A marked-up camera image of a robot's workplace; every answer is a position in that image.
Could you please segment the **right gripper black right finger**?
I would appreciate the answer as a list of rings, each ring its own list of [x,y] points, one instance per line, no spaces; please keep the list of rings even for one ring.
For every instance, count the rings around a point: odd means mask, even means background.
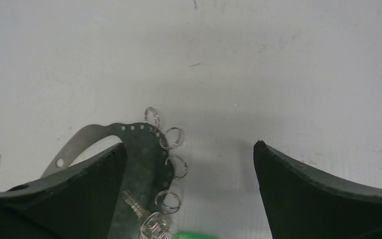
[[[258,141],[253,162],[275,239],[382,239],[382,189],[355,183]]]

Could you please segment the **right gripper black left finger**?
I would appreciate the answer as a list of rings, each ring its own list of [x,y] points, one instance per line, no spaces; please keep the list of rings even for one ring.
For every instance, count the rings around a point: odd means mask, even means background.
[[[41,179],[0,192],[0,239],[105,239],[127,163],[117,143]]]

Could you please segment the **large wire keyring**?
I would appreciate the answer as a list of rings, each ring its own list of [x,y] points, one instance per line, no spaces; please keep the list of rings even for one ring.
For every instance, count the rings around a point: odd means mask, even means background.
[[[170,191],[171,182],[179,178],[173,166],[175,156],[169,152],[180,145],[184,131],[178,129],[177,140],[169,143],[167,134],[160,130],[157,111],[148,107],[144,113],[145,119],[149,115],[153,116],[154,124],[144,120],[131,124],[86,125],[68,140],[43,172],[43,176],[48,176],[66,169],[96,142],[109,136],[118,137],[126,148],[128,161],[108,232],[110,239],[138,239],[141,223],[123,200],[124,191],[128,190],[132,197],[150,212],[161,212],[162,203],[169,207],[178,205],[177,200],[171,195],[159,197],[157,206],[154,200],[159,192]]]

